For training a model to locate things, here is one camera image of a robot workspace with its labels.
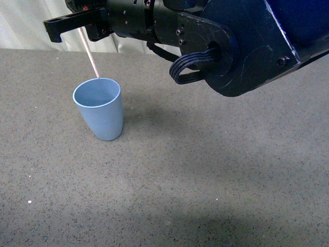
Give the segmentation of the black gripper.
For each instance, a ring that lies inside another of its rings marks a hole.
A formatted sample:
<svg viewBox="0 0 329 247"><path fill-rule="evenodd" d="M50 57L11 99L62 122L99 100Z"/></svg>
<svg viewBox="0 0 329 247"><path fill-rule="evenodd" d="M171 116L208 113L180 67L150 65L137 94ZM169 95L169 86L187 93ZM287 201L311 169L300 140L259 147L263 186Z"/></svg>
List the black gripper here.
<svg viewBox="0 0 329 247"><path fill-rule="evenodd" d="M150 43L179 46L176 31L180 1L66 1L73 14L43 22L50 40L61 43L61 34L85 27L96 42L115 33Z"/></svg>

